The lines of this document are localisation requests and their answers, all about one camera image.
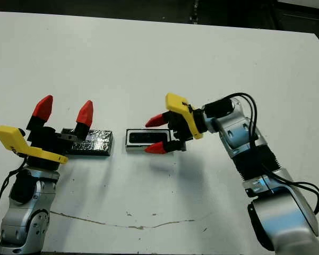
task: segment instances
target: white tabletop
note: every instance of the white tabletop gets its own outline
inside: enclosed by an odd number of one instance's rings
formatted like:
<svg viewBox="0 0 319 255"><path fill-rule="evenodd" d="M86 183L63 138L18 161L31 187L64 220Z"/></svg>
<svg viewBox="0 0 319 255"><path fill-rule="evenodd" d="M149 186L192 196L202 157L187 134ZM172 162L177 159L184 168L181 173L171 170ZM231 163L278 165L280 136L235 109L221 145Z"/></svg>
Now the white tabletop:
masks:
<svg viewBox="0 0 319 255"><path fill-rule="evenodd" d="M0 13L0 125L25 128L51 94L48 125L74 127L91 99L92 128L114 135L110 157L72 157L58 170L44 251L270 254L256 240L251 200L218 135L166 156L125 151L126 129L164 112L166 93L200 107L238 91L256 99L258 127L281 165L319 186L315 35ZM20 161L0 143L0 186Z"/></svg>

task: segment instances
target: black foil-wrapped block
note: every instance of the black foil-wrapped block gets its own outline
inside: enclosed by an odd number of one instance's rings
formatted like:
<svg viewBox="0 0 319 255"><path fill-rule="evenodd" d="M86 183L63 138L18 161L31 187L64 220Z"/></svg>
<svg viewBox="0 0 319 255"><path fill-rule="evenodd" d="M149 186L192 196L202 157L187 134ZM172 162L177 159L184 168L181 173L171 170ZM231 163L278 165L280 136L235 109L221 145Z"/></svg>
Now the black foil-wrapped block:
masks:
<svg viewBox="0 0 319 255"><path fill-rule="evenodd" d="M73 129L63 129L62 134L71 134L73 131ZM112 141L112 131L89 130L86 140L74 142L68 154L110 156Z"/></svg>

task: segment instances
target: black floor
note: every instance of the black floor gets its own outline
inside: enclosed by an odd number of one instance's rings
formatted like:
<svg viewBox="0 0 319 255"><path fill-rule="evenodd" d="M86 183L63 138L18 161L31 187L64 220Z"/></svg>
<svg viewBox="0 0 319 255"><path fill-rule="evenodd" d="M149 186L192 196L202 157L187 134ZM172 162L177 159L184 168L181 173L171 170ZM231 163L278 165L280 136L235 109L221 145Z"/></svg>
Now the black floor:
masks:
<svg viewBox="0 0 319 255"><path fill-rule="evenodd" d="M315 33L319 9L276 0L0 0L0 11Z"/></svg>

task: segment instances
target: yellow plastic bracket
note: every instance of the yellow plastic bracket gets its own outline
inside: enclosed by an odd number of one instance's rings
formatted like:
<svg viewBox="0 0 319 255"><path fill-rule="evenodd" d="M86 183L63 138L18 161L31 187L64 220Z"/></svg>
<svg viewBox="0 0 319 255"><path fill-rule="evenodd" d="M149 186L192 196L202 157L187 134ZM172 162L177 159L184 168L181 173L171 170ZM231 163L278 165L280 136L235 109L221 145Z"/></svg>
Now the yellow plastic bracket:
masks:
<svg viewBox="0 0 319 255"><path fill-rule="evenodd" d="M7 150L11 150L14 153L48 159L61 164L66 164L68 161L68 158L65 156L45 151L38 147L28 146L20 130L16 127L0 126L0 141Z"/></svg>
<svg viewBox="0 0 319 255"><path fill-rule="evenodd" d="M167 93L165 97L166 109L169 111L182 114L187 125L190 129L191 134L195 139L200 139L203 137L203 134L198 132L196 123L193 119L193 114L190 112L189 103L184 97L178 95Z"/></svg>

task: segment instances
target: red fingertip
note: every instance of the red fingertip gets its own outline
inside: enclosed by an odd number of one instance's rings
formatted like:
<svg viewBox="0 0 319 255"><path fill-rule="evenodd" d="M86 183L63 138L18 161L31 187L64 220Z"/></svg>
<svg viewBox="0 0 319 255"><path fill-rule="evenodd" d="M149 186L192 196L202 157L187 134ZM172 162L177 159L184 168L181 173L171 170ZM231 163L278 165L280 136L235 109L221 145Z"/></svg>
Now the red fingertip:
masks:
<svg viewBox="0 0 319 255"><path fill-rule="evenodd" d="M32 115L44 121L48 121L52 112L52 103L53 96L48 95L47 97L44 97L40 102L38 102Z"/></svg>
<svg viewBox="0 0 319 255"><path fill-rule="evenodd" d="M92 124L93 118L93 103L91 100L88 100L83 107L81 107L76 121L83 123L86 126L90 127Z"/></svg>
<svg viewBox="0 0 319 255"><path fill-rule="evenodd" d="M145 127L162 126L166 123L167 121L164 120L163 114L158 114L155 117L150 118L147 124L145 124Z"/></svg>
<svg viewBox="0 0 319 255"><path fill-rule="evenodd" d="M148 147L145 148L145 152L147 153L154 153L154 154L165 154L167 153L164 150L163 142L156 142Z"/></svg>

